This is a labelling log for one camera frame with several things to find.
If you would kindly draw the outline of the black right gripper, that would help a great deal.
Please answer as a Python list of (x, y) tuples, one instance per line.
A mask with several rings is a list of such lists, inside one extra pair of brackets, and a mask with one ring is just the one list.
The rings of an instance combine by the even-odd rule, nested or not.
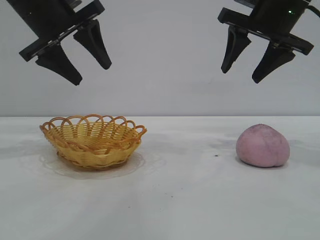
[(222, 8), (218, 21), (228, 24), (227, 45), (221, 70), (226, 74), (244, 49), (252, 42), (248, 34), (269, 40), (267, 49), (252, 74), (258, 84), (267, 75), (292, 61), (293, 50), (308, 55), (313, 45), (291, 30), (310, 6), (309, 0), (238, 0), (252, 9), (250, 15)]

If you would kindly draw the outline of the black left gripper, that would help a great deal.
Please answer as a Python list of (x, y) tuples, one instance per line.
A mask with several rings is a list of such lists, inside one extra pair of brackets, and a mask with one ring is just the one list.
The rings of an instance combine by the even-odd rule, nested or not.
[[(30, 61), (43, 49), (78, 29), (73, 38), (103, 69), (108, 70), (111, 67), (112, 62), (104, 45), (100, 23), (93, 19), (105, 11), (99, 0), (90, 2), (78, 11), (74, 11), (70, 0), (9, 0), (8, 3), (38, 37), (19, 52), (25, 61)], [(60, 44), (47, 48), (38, 55), (35, 63), (64, 77), (75, 86), (83, 79)]]

